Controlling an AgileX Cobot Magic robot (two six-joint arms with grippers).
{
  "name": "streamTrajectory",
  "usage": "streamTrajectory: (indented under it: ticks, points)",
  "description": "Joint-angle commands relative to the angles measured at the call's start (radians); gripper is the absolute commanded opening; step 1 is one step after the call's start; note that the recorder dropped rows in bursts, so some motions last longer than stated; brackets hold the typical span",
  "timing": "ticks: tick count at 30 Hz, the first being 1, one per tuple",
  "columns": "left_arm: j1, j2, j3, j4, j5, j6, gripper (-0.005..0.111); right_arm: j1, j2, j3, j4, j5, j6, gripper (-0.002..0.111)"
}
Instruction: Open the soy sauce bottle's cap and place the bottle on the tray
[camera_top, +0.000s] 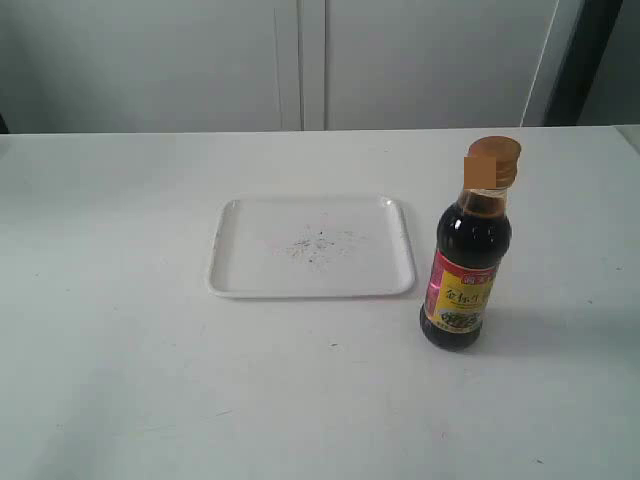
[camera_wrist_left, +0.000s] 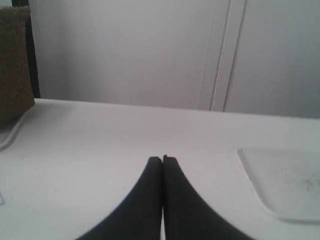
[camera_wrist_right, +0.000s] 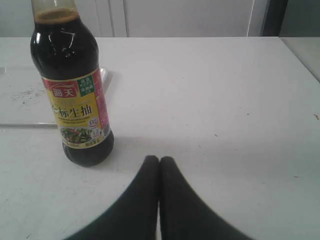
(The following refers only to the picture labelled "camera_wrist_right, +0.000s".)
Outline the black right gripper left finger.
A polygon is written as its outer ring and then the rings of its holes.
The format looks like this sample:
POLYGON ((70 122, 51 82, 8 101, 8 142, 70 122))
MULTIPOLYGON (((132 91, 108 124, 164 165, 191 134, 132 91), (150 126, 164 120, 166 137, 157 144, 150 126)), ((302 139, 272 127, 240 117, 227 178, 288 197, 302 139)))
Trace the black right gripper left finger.
POLYGON ((145 157, 124 193, 93 222, 68 240, 155 240, 160 161, 145 157))

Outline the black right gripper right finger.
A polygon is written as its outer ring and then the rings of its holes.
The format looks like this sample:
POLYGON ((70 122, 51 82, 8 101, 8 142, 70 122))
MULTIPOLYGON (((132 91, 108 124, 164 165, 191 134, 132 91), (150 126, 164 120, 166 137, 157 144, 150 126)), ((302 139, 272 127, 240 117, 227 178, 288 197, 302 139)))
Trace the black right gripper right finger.
POLYGON ((163 240, 250 239, 207 206, 191 188, 172 157, 161 158, 159 175, 163 240))

